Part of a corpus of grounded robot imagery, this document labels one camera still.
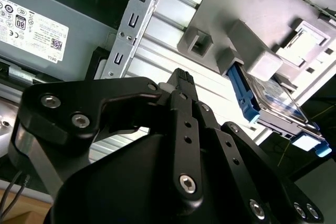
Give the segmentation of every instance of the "cable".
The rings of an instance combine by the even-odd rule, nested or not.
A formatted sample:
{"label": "cable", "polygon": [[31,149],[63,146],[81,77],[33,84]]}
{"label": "cable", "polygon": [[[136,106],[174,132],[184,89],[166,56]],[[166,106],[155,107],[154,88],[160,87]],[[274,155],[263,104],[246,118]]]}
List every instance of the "cable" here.
{"label": "cable", "polygon": [[15,205],[15,203],[17,202],[17,200],[19,199],[22,191],[25,189],[25,187],[27,186],[27,183],[29,182],[30,176],[26,175],[25,181],[23,182],[20,190],[16,193],[14,199],[12,200],[12,202],[8,205],[8,207],[6,208],[6,210],[1,214],[1,219],[0,219],[0,223],[2,222],[2,220],[5,218],[5,216],[8,214],[8,212],[12,209],[12,207]]}
{"label": "cable", "polygon": [[283,160],[283,158],[284,158],[284,156],[285,156],[285,153],[286,153],[286,151],[287,151],[287,149],[288,149],[289,146],[290,146],[290,141],[288,141],[288,145],[287,145],[287,147],[286,147],[284,153],[283,153],[282,156],[281,156],[281,159],[280,159],[280,161],[279,161],[278,167],[280,166],[280,164],[281,164],[281,162],[282,162],[282,160]]}
{"label": "cable", "polygon": [[4,211],[4,207],[5,207],[5,203],[6,203],[6,199],[8,197],[8,194],[12,188],[12,186],[14,185],[15,181],[17,181],[18,177],[21,175],[22,171],[19,171],[13,178],[13,180],[9,183],[9,185],[7,186],[2,199],[0,201],[0,221],[2,219],[2,212]]}
{"label": "cable", "polygon": [[318,113],[317,115],[313,116],[311,119],[317,118],[319,115],[322,115],[323,113],[327,112],[331,108],[335,107],[335,105],[330,106],[329,108],[323,110],[321,113]]}

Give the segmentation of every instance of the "silver screw head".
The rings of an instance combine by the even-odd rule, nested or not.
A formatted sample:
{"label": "silver screw head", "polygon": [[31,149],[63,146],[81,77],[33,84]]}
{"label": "silver screw head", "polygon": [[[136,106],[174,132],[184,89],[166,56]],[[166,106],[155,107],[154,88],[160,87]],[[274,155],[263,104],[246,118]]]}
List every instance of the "silver screw head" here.
{"label": "silver screw head", "polygon": [[45,95],[41,98],[41,103],[43,106],[51,109],[55,109],[61,105],[61,101],[53,95]]}
{"label": "silver screw head", "polygon": [[259,219],[259,220],[264,220],[265,218],[265,212],[262,209],[262,207],[256,202],[255,200],[251,199],[250,200],[250,208],[254,215]]}
{"label": "silver screw head", "polygon": [[231,129],[233,129],[235,132],[238,132],[239,131],[239,129],[238,129],[238,127],[237,126],[235,126],[235,125],[230,125],[230,127],[231,127]]}
{"label": "silver screw head", "polygon": [[183,93],[180,93],[180,97],[181,97],[182,99],[184,99],[184,100],[187,100],[187,96],[186,96],[185,94],[183,94]]}
{"label": "silver screw head", "polygon": [[310,204],[307,204],[307,208],[309,212],[311,213],[311,215],[314,216],[315,219],[319,218],[319,214],[315,211],[315,209]]}
{"label": "silver screw head", "polygon": [[205,111],[207,111],[207,112],[209,112],[209,111],[210,111],[210,108],[209,108],[209,106],[208,106],[208,105],[206,105],[206,104],[202,104],[202,108],[204,108],[204,109],[205,109]]}
{"label": "silver screw head", "polygon": [[72,123],[74,126],[79,128],[86,128],[90,124],[90,120],[87,118],[87,116],[82,114],[76,114],[72,118]]}
{"label": "silver screw head", "polygon": [[188,194],[193,194],[196,191],[195,181],[188,175],[182,175],[180,177],[180,184]]}
{"label": "silver screw head", "polygon": [[294,203],[294,207],[295,207],[296,212],[298,212],[298,214],[299,214],[303,219],[305,219],[305,218],[306,218],[306,213],[305,213],[304,210],[300,207],[300,205],[297,204],[297,203]]}
{"label": "silver screw head", "polygon": [[154,86],[153,84],[148,84],[148,87],[153,91],[157,90],[157,87]]}

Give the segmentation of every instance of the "ribbed metal surface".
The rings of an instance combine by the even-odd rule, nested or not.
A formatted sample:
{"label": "ribbed metal surface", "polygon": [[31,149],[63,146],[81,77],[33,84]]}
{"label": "ribbed metal surface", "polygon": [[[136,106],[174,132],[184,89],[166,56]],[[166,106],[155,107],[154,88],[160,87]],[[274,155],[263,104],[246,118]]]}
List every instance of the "ribbed metal surface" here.
{"label": "ribbed metal surface", "polygon": [[[156,83],[167,82],[176,68],[188,71],[195,79],[199,99],[208,104],[220,124],[238,123],[251,137],[263,127],[249,124],[243,117],[229,80],[186,59],[177,52],[183,30],[192,20],[202,0],[160,0],[135,54],[126,77],[146,76]],[[91,146],[92,162],[147,134],[146,129],[117,135]]]}

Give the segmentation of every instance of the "barcode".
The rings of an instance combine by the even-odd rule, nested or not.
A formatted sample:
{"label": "barcode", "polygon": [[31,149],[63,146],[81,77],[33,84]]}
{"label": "barcode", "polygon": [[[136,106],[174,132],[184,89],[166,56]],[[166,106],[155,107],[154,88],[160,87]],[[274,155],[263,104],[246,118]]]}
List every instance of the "barcode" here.
{"label": "barcode", "polygon": [[50,47],[58,50],[58,51],[61,51],[62,50],[62,42],[61,41],[58,41],[56,39],[51,39],[51,45]]}

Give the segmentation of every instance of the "hard drive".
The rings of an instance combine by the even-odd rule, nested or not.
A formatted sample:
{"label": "hard drive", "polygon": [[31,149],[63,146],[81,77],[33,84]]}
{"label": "hard drive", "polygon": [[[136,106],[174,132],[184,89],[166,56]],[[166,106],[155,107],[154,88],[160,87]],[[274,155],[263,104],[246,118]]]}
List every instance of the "hard drive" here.
{"label": "hard drive", "polygon": [[237,63],[227,75],[243,115],[250,123],[262,124],[305,151],[315,148],[319,156],[331,152],[319,127],[307,118],[289,91],[276,80],[261,81]]}

